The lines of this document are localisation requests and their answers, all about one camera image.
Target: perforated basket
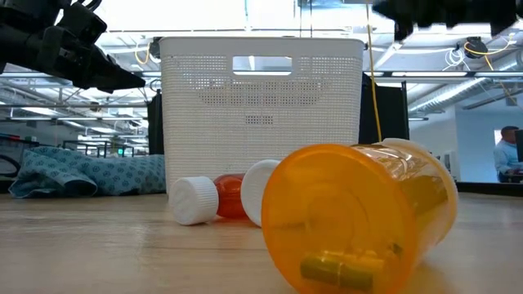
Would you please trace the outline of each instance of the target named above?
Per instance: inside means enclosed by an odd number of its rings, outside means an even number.
[[[305,145],[357,143],[361,41],[164,38],[160,46],[168,187],[182,176],[246,172]],[[242,75],[236,56],[286,56],[292,71]]]

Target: blue cloth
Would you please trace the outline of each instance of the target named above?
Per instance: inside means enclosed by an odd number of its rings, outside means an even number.
[[[494,148],[494,162],[496,171],[504,174],[508,170],[523,168],[523,163],[517,160],[517,148],[505,140],[499,141]]]
[[[165,191],[163,155],[90,158],[79,152],[37,147],[24,152],[15,198],[152,194]]]

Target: table surface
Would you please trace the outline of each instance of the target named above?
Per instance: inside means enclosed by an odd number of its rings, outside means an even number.
[[[294,293],[245,222],[177,225],[165,195],[0,196],[0,293]],[[405,293],[521,293],[523,198],[462,194]]]

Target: white bottle cap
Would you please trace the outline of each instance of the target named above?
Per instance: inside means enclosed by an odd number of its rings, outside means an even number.
[[[174,219],[180,225],[212,221],[218,212],[218,191],[206,176],[180,178],[169,193]]]
[[[242,205],[248,218],[258,226],[262,226],[263,192],[278,164],[278,160],[262,160],[248,169],[242,181]]]

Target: small red bottle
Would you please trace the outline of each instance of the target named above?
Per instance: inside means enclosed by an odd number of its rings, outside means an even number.
[[[243,178],[243,174],[231,174],[214,181],[206,176],[178,179],[169,194],[175,220],[180,225],[196,225],[212,221],[216,215],[247,218],[240,193]]]

